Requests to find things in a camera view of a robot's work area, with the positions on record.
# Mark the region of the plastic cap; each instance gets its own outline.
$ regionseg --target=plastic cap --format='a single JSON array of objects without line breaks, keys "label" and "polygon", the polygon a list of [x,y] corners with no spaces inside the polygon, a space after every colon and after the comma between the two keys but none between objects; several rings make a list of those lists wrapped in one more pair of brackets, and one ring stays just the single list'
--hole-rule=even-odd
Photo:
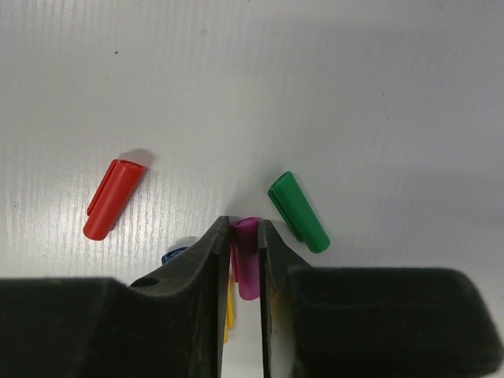
[{"label": "plastic cap", "polygon": [[250,217],[233,224],[232,269],[239,296],[246,301],[259,298],[259,219]]},{"label": "plastic cap", "polygon": [[146,168],[127,160],[113,160],[87,208],[84,234],[103,240],[116,224]]},{"label": "plastic cap", "polygon": [[164,254],[161,257],[161,263],[163,265],[169,263],[171,260],[176,258],[179,254],[182,254],[182,252],[184,252],[187,248],[189,248],[189,247],[188,246],[181,246],[179,248],[176,248],[175,250],[168,251],[168,253]]},{"label": "plastic cap", "polygon": [[297,240],[306,243],[316,254],[328,249],[331,241],[292,172],[280,176],[269,188],[268,196]]}]

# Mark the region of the table surface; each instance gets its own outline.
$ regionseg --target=table surface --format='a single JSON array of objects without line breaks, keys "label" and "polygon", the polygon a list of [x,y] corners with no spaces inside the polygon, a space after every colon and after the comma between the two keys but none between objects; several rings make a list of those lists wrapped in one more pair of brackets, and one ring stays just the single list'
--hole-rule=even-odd
[{"label": "table surface", "polygon": [[[0,276],[130,283],[221,214],[279,220],[266,191],[290,169],[332,239],[314,255],[281,230],[311,264],[460,269],[502,330],[503,17],[499,0],[1,1]],[[92,242],[119,156],[151,170]],[[259,377],[258,304],[237,306],[223,376]]]}]

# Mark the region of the red plastic cap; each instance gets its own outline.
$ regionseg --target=red plastic cap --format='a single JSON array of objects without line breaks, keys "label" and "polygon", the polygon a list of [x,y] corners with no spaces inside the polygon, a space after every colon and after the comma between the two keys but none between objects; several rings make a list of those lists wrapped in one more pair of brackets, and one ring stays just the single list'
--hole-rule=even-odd
[{"label": "red plastic cap", "polygon": [[109,234],[145,171],[132,161],[112,160],[87,208],[89,218],[83,230],[87,238],[103,240]]}]

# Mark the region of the cylindrical plastic piece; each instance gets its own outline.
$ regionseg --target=cylindrical plastic piece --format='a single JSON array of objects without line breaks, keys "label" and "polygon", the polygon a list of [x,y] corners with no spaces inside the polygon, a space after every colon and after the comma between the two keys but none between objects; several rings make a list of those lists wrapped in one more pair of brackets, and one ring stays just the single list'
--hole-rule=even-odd
[{"label": "cylindrical plastic piece", "polygon": [[168,264],[171,260],[176,258],[179,254],[182,254],[182,252],[184,252],[187,248],[189,248],[189,247],[188,246],[180,246],[179,248],[176,248],[175,250],[170,250],[169,252],[167,252],[166,254],[163,255],[163,257],[161,258],[161,263],[163,265]]},{"label": "cylindrical plastic piece", "polygon": [[232,227],[233,277],[238,281],[239,296],[246,301],[259,298],[259,219],[250,217]]},{"label": "cylindrical plastic piece", "polygon": [[331,241],[292,172],[280,176],[269,188],[268,196],[297,240],[316,254],[328,249]]},{"label": "cylindrical plastic piece", "polygon": [[127,160],[113,160],[87,208],[84,234],[103,240],[117,222],[146,168]]}]

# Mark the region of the purple plastic cap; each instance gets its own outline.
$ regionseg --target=purple plastic cap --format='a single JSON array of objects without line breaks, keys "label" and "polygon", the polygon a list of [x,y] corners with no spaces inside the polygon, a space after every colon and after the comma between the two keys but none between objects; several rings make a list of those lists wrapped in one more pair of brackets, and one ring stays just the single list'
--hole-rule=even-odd
[{"label": "purple plastic cap", "polygon": [[259,298],[258,226],[256,217],[239,220],[231,226],[233,278],[238,282],[239,296],[246,301]]}]

